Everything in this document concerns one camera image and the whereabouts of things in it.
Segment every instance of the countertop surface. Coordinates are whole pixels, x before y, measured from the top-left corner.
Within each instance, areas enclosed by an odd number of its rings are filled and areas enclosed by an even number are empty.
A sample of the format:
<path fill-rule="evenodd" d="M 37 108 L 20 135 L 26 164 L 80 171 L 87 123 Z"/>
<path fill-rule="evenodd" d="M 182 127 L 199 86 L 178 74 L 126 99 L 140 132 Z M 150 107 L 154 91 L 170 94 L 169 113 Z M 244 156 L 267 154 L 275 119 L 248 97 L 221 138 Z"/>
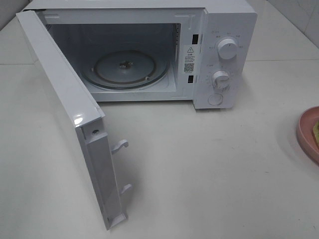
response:
<path fill-rule="evenodd" d="M 106 231 L 23 31 L 0 32 L 1 239 L 318 239 L 319 166 L 296 124 L 319 105 L 319 49 L 267 1 L 230 110 L 192 102 L 103 103 L 129 219 Z"/>

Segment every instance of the control panel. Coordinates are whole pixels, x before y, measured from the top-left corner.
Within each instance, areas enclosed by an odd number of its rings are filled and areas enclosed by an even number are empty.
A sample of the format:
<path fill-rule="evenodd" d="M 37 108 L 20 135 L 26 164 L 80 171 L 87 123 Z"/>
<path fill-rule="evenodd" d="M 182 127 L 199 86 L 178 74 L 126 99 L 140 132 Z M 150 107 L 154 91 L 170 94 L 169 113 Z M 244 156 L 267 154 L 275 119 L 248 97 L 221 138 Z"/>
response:
<path fill-rule="evenodd" d="M 194 105 L 196 109 L 231 108 L 242 80 L 257 14 L 210 13 L 207 18 Z"/>

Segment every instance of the microwave oven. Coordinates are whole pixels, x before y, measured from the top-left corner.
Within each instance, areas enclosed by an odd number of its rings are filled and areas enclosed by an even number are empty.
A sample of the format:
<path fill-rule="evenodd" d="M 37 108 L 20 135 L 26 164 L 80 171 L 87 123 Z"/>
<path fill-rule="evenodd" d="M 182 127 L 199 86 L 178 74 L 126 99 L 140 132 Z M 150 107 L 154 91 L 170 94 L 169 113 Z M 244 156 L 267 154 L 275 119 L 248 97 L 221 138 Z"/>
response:
<path fill-rule="evenodd" d="M 127 216 L 97 102 L 230 108 L 257 14 L 245 0 L 33 0 L 17 13 L 63 132 L 84 158 L 106 228 Z"/>

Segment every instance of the timer knob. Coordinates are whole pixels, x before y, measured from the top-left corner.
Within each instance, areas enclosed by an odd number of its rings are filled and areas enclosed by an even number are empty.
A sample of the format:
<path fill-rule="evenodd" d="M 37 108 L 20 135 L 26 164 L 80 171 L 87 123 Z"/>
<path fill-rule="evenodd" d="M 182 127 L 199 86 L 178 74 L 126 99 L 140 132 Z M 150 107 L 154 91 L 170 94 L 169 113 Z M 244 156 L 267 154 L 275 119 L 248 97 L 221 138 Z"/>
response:
<path fill-rule="evenodd" d="M 224 90 L 229 86 L 229 74 L 226 71 L 217 71 L 212 75 L 213 86 L 216 89 Z"/>
<path fill-rule="evenodd" d="M 224 60 L 229 60 L 237 55 L 237 42 L 232 38 L 226 38 L 218 43 L 219 56 Z"/>

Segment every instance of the warning label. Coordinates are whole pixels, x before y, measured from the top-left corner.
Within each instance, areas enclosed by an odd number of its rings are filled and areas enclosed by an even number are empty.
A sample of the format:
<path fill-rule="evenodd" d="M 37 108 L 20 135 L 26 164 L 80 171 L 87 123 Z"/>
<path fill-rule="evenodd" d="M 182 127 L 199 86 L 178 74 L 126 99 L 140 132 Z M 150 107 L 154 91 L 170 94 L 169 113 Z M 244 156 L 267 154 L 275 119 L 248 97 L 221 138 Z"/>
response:
<path fill-rule="evenodd" d="M 184 73 L 192 74 L 196 71 L 196 62 L 199 56 L 200 45 L 184 46 Z"/>

